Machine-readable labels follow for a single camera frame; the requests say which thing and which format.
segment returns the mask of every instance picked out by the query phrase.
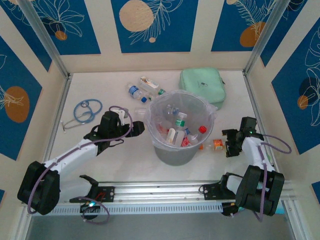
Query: clear plastic bucket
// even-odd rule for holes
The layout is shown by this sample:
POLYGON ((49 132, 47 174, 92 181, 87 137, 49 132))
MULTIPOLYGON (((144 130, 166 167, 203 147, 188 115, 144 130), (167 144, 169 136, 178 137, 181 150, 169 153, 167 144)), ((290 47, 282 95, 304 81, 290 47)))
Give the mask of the clear plastic bucket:
POLYGON ((205 99, 183 90, 166 92, 152 101, 146 109, 145 121, 158 158, 172 166, 188 163, 211 134, 216 109, 205 99), (191 134, 197 133, 200 126, 206 127, 206 132, 200 134, 197 144, 179 147, 166 142, 166 131, 175 127, 176 118, 176 115, 168 114, 168 105, 174 106, 180 113, 187 114, 184 126, 188 127, 191 134))

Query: red bottle cap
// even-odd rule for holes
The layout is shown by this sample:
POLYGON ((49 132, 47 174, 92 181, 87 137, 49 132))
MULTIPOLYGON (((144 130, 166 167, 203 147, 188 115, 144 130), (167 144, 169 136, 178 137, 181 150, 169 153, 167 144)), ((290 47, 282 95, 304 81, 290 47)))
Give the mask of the red bottle cap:
POLYGON ((207 131, 207 128, 205 126, 201 126, 198 130, 200 133, 204 134, 207 131))

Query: orange label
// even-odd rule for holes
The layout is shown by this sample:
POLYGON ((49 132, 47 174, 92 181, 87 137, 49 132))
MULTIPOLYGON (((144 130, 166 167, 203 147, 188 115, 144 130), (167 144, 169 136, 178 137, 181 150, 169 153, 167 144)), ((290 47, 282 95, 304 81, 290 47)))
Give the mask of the orange label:
POLYGON ((214 150, 222 150, 224 148, 224 143, 221 139, 213 140, 214 150))
POLYGON ((190 144, 187 137, 185 137, 182 141, 181 147, 187 147, 190 144))

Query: stethoscope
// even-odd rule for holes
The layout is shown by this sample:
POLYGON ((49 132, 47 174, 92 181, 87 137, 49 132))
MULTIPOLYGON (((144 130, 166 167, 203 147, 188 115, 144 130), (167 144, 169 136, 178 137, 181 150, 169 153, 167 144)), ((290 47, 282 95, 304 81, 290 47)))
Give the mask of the stethoscope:
POLYGON ((66 123, 64 123, 63 121, 60 122, 61 126, 62 126, 62 129, 63 129, 63 132, 66 133, 66 130, 68 130, 68 129, 73 129, 73 128, 76 128, 78 126, 91 123, 95 119, 96 115, 101 112, 102 107, 103 107, 102 102, 99 101, 98 99, 94 99, 94 98, 86 99, 86 100, 83 100, 83 101, 79 102, 73 109, 73 117, 74 118, 72 120, 70 120, 70 121, 67 121, 66 123), (99 105, 100 105, 99 110, 94 112, 92 110, 92 108, 90 107, 90 102, 99 103, 99 105), (79 107, 87 108, 88 111, 85 111, 85 112, 83 112, 83 113, 81 113, 80 115, 77 116, 77 109, 79 107), (81 117, 87 116, 87 115, 89 116, 88 119, 80 120, 81 117), (78 122, 78 124, 74 124, 74 125, 68 126, 70 123, 72 123, 74 121, 78 122))

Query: orange circle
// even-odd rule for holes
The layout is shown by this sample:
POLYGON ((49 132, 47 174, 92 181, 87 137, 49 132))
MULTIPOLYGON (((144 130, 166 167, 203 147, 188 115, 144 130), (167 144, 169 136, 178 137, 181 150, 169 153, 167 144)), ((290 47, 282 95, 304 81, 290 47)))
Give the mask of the orange circle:
POLYGON ((27 92, 19 86, 12 86, 5 92, 4 108, 7 116, 14 122, 23 123, 29 113, 30 101, 27 92))
POLYGON ((154 37, 150 37, 150 38, 149 38, 149 42, 153 44, 153 43, 156 42, 156 39, 155 39, 154 37))
POLYGON ((238 0, 226 0, 226 3, 229 5, 235 4, 238 0))
POLYGON ((298 98, 298 107, 301 110, 305 110, 308 107, 308 98, 305 95, 298 98))
POLYGON ((67 34, 63 31, 56 31, 54 35, 60 41, 67 40, 67 34))
POLYGON ((130 32, 140 32, 148 29, 154 22, 151 8, 141 0, 130 0, 119 12, 120 22, 130 32))
POLYGON ((254 47, 265 25, 264 21, 260 21, 247 27, 240 36, 241 46, 245 48, 254 47))

